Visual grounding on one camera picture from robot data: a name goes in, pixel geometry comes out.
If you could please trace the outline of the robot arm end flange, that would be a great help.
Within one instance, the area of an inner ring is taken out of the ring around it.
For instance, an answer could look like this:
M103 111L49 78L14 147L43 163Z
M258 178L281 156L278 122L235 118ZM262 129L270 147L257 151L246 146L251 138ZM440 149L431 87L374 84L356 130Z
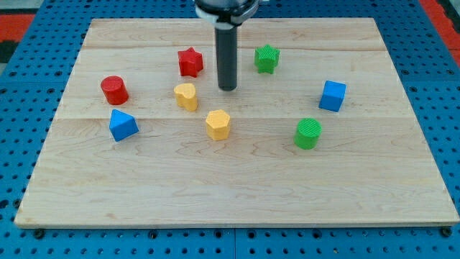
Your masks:
M254 16L259 0L195 0L194 4L198 17L216 29L229 30Z

